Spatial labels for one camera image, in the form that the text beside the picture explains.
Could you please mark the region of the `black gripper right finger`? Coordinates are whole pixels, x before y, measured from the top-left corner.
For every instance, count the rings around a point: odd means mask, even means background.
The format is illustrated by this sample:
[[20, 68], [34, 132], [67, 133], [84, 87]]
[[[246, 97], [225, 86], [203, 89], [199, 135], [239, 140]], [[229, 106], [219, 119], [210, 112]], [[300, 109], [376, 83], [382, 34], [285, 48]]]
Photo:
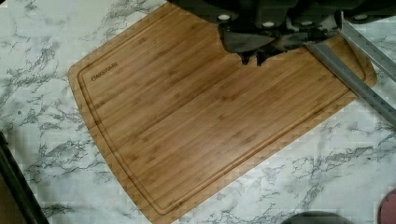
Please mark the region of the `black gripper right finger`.
[[308, 33], [282, 35], [257, 51], [257, 65], [261, 66], [267, 59], [289, 50], [298, 49], [308, 41]]

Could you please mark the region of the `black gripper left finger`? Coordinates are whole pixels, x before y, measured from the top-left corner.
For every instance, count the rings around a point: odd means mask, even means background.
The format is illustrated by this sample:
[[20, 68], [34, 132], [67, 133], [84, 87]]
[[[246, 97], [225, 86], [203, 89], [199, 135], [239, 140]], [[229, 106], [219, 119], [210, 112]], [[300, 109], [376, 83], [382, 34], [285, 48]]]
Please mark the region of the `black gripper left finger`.
[[244, 34], [219, 27], [219, 37], [224, 49], [237, 54], [242, 65], [247, 65], [252, 57], [257, 65], [262, 65], [268, 58], [276, 55], [276, 48], [271, 45], [272, 37], [259, 34]]

